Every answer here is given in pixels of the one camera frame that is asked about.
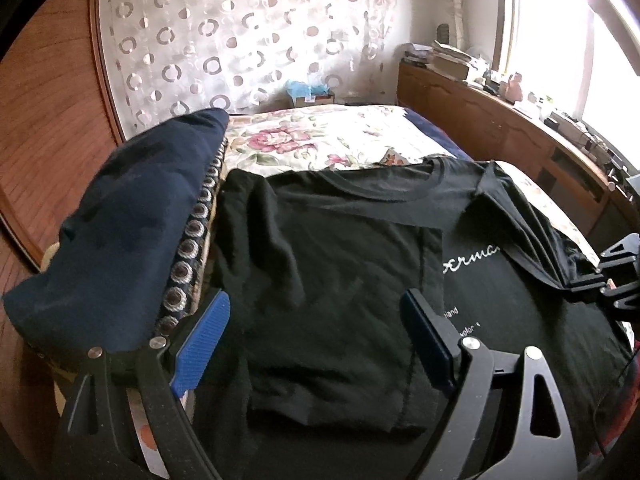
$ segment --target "pink flower pattern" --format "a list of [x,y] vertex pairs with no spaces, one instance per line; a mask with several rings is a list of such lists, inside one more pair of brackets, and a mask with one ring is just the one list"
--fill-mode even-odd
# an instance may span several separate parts
[[351,166],[351,161],[348,158],[342,158],[340,155],[332,153],[328,156],[328,160],[325,164],[328,166],[332,164],[343,164],[345,166]]
[[289,153],[304,148],[317,149],[318,147],[312,142],[302,144],[303,141],[310,139],[311,136],[304,130],[280,126],[279,128],[260,130],[257,134],[253,134],[247,145],[263,153]]

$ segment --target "cardboard box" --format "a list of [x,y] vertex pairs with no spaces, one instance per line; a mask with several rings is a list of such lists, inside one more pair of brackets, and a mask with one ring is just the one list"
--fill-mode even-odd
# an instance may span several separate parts
[[292,99],[294,108],[304,108],[306,106],[332,105],[335,102],[335,94],[329,90],[329,95],[312,95],[307,97],[296,97]]

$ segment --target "white curtain with circle pattern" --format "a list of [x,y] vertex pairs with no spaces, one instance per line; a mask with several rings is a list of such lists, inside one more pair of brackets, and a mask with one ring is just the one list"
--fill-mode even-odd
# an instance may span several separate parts
[[285,82],[375,99],[396,0],[102,0],[110,86],[127,137],[189,111],[253,113]]

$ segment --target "folded clothing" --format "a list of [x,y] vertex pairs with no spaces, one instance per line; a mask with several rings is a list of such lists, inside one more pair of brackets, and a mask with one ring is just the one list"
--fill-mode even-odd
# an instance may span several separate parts
[[49,268],[3,298],[27,343],[69,370],[93,346],[119,352],[144,344],[227,124],[224,110],[201,110],[111,153],[63,222]]

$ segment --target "silver bolt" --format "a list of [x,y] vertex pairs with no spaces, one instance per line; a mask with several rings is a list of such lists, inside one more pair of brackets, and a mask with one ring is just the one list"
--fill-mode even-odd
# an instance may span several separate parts
[[152,338],[151,341],[149,341],[149,346],[151,346],[151,348],[153,348],[154,350],[164,348],[166,346],[166,339],[161,335],[156,336]]
[[525,348],[525,353],[530,359],[533,359],[534,361],[539,361],[540,359],[542,359],[542,350],[537,346],[527,346]]
[[102,348],[94,346],[86,354],[89,356],[89,359],[97,359],[102,355]]
[[465,337],[462,340],[462,346],[469,348],[469,350],[478,350],[480,348],[480,342],[475,337]]

